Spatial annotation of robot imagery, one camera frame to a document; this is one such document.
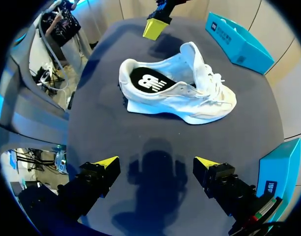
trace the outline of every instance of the shoe heel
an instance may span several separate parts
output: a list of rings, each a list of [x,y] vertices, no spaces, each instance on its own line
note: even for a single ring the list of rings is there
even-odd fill
[[[149,106],[143,103],[137,103],[134,101],[128,101],[127,111],[142,114],[158,114],[160,111],[153,106]]]

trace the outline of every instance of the dark gray table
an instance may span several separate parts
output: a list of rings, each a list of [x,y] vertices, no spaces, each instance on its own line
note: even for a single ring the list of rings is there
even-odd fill
[[[174,18],[157,41],[142,38],[145,18],[110,27],[93,52],[75,94],[67,147],[72,177],[82,163],[120,157],[121,175],[83,223],[109,235],[224,236],[234,223],[208,199],[192,174],[195,156],[228,162],[257,184],[259,159],[283,142],[282,124],[264,76],[233,65],[203,22]],[[132,114],[118,85],[127,58],[155,62],[193,41],[237,96],[223,119],[188,125],[174,116]]]

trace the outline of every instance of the cyan box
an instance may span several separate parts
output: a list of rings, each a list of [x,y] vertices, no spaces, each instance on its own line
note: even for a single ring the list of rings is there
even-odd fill
[[[239,24],[209,12],[205,29],[222,47],[233,64],[261,74],[273,65],[274,59],[269,52]]]
[[[270,221],[277,221],[288,206],[300,169],[301,139],[287,141],[260,159],[256,196],[272,193],[282,203]]]

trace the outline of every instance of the wall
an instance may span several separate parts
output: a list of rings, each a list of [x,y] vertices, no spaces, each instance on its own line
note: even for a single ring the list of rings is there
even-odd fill
[[[120,0],[88,1],[85,0],[79,3],[73,11],[73,14],[84,29],[89,43],[95,43],[109,26],[114,22],[123,20],[123,16]]]
[[[295,40],[266,75],[276,98],[284,137],[301,133],[301,47]],[[301,167],[297,185],[301,185]]]

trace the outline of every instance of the white sneaker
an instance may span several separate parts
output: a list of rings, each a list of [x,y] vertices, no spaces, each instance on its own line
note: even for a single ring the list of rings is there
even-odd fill
[[[133,59],[120,66],[119,84],[134,113],[172,113],[188,124],[205,124],[229,114],[237,104],[232,90],[214,74],[193,42],[177,55],[145,63]]]

